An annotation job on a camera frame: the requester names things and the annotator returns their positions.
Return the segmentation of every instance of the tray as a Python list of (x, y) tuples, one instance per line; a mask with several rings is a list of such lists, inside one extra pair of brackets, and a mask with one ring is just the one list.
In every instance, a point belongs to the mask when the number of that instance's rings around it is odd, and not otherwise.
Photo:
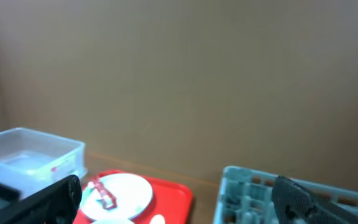
[[(243, 167), (223, 170), (213, 224), (278, 224), (271, 201), (275, 174)], [(358, 192), (292, 179), (358, 216)]]
[[(120, 170), (107, 170), (101, 172), (99, 177), (111, 174), (127, 173)], [(164, 216), (165, 223), (169, 224), (183, 224), (186, 223), (191, 202), (193, 200), (193, 194), (191, 190), (182, 185), (167, 180), (157, 179), (154, 177), (145, 178), (153, 187), (153, 199), (150, 205), (141, 213), (138, 217), (132, 221), (135, 224), (149, 224), (154, 215), (161, 214)], [(78, 210), (78, 214), (74, 220), (74, 224), (89, 224), (92, 223), (81, 210)]]

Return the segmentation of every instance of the plate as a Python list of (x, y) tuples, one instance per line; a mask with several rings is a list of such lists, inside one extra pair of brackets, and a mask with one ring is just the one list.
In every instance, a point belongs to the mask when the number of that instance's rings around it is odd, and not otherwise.
[(104, 187), (117, 198), (117, 208), (105, 210), (97, 190), (86, 187), (80, 208), (92, 220), (132, 219), (141, 214), (153, 198), (153, 189), (135, 174), (113, 174), (100, 178)]

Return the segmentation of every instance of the table surface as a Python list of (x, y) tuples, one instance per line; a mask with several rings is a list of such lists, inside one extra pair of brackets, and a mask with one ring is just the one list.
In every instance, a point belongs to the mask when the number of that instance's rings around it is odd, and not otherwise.
[(87, 176), (96, 175), (104, 170), (118, 169), (183, 184), (191, 189), (194, 196), (193, 207), (188, 223), (210, 224), (213, 221), (216, 198), (219, 190), (218, 183), (120, 161), (93, 152), (86, 153), (85, 166), (88, 168)]

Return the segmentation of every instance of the red tray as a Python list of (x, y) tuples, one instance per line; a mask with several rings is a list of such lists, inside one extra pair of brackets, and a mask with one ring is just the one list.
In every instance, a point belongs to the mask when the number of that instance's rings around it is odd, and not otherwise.
[[(126, 173), (120, 170), (107, 170), (99, 174), (105, 175)], [(150, 205), (132, 221), (135, 224), (149, 224), (154, 215), (164, 216), (166, 224), (184, 224), (187, 221), (193, 194), (191, 190), (174, 182), (143, 176), (153, 188), (153, 199)], [(74, 224), (89, 224), (92, 221), (79, 209)]]

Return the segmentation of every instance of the teal dish rack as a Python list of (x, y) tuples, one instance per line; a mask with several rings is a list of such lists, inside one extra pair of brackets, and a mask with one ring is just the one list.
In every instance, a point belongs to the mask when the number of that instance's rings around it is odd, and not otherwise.
[[(243, 167), (226, 167), (213, 224), (279, 224), (271, 201), (276, 177)], [(358, 216), (358, 192), (292, 180)]]

